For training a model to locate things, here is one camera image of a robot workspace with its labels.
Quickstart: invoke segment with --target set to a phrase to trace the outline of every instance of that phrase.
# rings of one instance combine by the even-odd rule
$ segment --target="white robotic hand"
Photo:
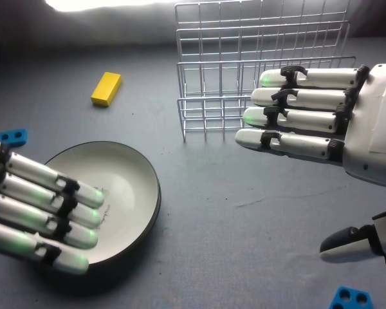
[[[0,144],[0,253],[83,274],[87,257],[46,238],[81,249],[97,244],[94,228],[103,194]]]
[[[386,187],[386,64],[371,71],[286,66],[260,77],[236,142],[250,149],[340,164],[359,179]],[[374,225],[328,237],[320,257],[330,262],[385,256],[386,213]]]

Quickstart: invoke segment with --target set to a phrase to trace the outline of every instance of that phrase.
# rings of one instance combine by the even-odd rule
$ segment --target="wire rack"
[[[351,68],[343,56],[350,1],[241,0],[183,3],[178,29],[178,111],[188,131],[246,127],[241,115],[264,70],[290,64]]]

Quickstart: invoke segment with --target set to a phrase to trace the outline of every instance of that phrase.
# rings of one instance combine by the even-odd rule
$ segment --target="gray tablecloth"
[[[357,64],[386,62],[386,38],[350,39]],[[383,258],[318,258],[322,240],[386,211],[386,188],[342,168],[246,150],[234,134],[190,133],[176,99],[175,47],[12,57],[0,64],[0,131],[26,128],[19,152],[45,162],[65,148],[111,140],[142,152],[163,190],[147,249],[113,289],[60,294],[26,263],[0,255],[0,308],[328,308],[339,286],[386,308]],[[89,96],[105,71],[124,84],[108,109]]]

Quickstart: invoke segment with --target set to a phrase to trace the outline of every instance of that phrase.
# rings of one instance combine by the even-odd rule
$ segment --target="plate rim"
[[[69,148],[66,148],[65,150],[63,150],[63,151],[57,153],[56,155],[52,156],[49,160],[46,161],[45,166],[47,166],[47,164],[50,161],[52,161],[55,157],[61,155],[62,153],[66,152],[66,151],[68,151],[68,150],[70,150],[72,148],[76,148],[78,146],[82,146],[82,145],[86,145],[86,144],[92,144],[92,143],[112,143],[112,144],[118,144],[118,145],[121,145],[121,146],[124,146],[124,147],[128,147],[128,148],[136,151],[151,166],[151,168],[152,168],[152,170],[154,172],[154,176],[156,177],[157,189],[158,189],[157,192],[158,193],[157,193],[156,206],[154,207],[153,215],[150,218],[150,221],[147,224],[147,226],[145,227],[145,229],[143,230],[143,232],[128,247],[124,248],[122,251],[119,251],[118,253],[116,253],[115,255],[113,255],[113,256],[111,256],[111,257],[109,257],[107,259],[101,260],[101,261],[96,262],[96,263],[89,263],[89,268],[94,267],[96,265],[104,265],[104,264],[112,261],[113,259],[118,258],[119,256],[125,255],[128,251],[131,251],[134,247],[139,245],[147,237],[147,235],[149,235],[151,229],[153,228],[153,225],[156,223],[156,220],[157,220],[157,217],[159,216],[159,212],[160,212],[160,208],[161,208],[161,185],[160,185],[159,178],[157,176],[157,172],[156,172],[156,170],[153,167],[153,164],[151,164],[149,159],[147,159],[141,152],[139,152],[138,150],[136,150],[135,148],[133,148],[133,147],[131,147],[129,145],[126,145],[126,144],[123,144],[123,143],[119,143],[119,142],[112,142],[112,141],[109,141],[109,140],[94,140],[94,141],[91,141],[91,142],[84,142],[84,143],[77,144],[77,145],[71,146]]]

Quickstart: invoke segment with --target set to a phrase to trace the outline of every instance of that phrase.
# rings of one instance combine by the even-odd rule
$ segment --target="blue building block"
[[[27,143],[27,131],[19,129],[14,131],[0,132],[0,142],[10,147],[20,147]]]
[[[373,305],[369,293],[341,286],[329,309],[373,309]]]

